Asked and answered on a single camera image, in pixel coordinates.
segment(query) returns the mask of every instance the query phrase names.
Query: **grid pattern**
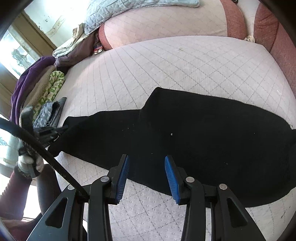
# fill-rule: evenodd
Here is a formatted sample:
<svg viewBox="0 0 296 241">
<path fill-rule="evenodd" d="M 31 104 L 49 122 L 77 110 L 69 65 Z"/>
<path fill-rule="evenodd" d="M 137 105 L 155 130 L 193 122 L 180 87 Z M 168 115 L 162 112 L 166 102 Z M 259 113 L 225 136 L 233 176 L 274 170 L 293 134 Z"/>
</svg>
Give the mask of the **grid pattern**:
<svg viewBox="0 0 296 241">
<path fill-rule="evenodd" d="M 261 45 L 229 37 L 153 39 L 92 56 L 67 74 L 57 99 L 66 96 L 68 116 L 103 110 L 139 109 L 155 87 L 235 99 L 256 105 L 296 126 L 296 100 L 281 69 Z M 107 170 L 61 153 L 58 161 L 82 184 Z M 58 177 L 60 186 L 67 183 Z M 266 240 L 277 240 L 295 210 L 293 189 L 282 199 L 248 208 Z M 171 197 L 128 181 L 122 202 L 110 206 L 114 240 L 179 240 L 185 207 Z M 206 240 L 210 240 L 207 210 Z"/>
<path fill-rule="evenodd" d="M 186 35 L 227 36 L 220 0 L 200 1 L 200 7 L 163 6 L 133 9 L 105 22 L 112 48 L 149 39 Z"/>
</svg>

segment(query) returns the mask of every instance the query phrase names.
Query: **brown cloth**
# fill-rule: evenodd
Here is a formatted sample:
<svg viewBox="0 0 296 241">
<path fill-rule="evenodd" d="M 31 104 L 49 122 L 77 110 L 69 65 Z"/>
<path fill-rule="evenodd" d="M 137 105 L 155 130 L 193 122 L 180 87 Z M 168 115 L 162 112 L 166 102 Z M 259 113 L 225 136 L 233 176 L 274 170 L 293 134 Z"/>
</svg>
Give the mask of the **brown cloth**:
<svg viewBox="0 0 296 241">
<path fill-rule="evenodd" d="M 94 53 L 94 35 L 95 32 L 84 39 L 73 51 L 67 55 L 58 57 L 55 62 L 57 69 L 66 74 L 65 72 L 68 71 L 70 67 L 91 56 Z"/>
</svg>

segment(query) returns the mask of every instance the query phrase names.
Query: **wall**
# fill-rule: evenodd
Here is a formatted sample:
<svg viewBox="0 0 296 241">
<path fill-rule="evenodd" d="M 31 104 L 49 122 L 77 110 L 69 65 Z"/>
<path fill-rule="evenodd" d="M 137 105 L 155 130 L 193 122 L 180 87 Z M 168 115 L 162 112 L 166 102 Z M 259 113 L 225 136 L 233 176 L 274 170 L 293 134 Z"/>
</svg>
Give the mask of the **wall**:
<svg viewBox="0 0 296 241">
<path fill-rule="evenodd" d="M 89 0 L 34 0 L 25 8 L 30 19 L 58 47 L 85 19 Z"/>
</svg>

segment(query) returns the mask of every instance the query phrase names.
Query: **red object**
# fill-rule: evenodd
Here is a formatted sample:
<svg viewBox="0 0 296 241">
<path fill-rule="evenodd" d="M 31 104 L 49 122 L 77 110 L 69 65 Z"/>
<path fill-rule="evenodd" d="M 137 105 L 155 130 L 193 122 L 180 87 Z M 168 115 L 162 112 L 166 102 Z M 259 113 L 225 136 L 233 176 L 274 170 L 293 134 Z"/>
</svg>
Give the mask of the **red object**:
<svg viewBox="0 0 296 241">
<path fill-rule="evenodd" d="M 31 182 L 32 179 L 25 178 L 15 168 L 6 189 L 0 196 L 0 217 L 18 241 L 26 241 L 41 218 L 40 215 L 30 222 L 21 221 Z"/>
<path fill-rule="evenodd" d="M 296 96 L 296 47 L 275 15 L 262 3 L 255 16 L 254 38 L 270 52 Z"/>
</svg>

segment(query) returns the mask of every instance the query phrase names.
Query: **purple sweatshirt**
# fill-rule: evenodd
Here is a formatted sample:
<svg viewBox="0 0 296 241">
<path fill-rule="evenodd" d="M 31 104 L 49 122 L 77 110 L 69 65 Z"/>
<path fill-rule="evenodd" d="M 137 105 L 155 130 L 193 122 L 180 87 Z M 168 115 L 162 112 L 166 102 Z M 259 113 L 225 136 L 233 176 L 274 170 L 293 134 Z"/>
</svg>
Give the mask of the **purple sweatshirt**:
<svg viewBox="0 0 296 241">
<path fill-rule="evenodd" d="M 31 65 L 19 78 L 15 90 L 11 96 L 11 115 L 10 121 L 19 124 L 20 107 L 26 100 L 28 94 L 33 90 L 38 75 L 50 65 L 54 65 L 55 58 L 53 56 L 42 56 L 34 64 Z"/>
</svg>

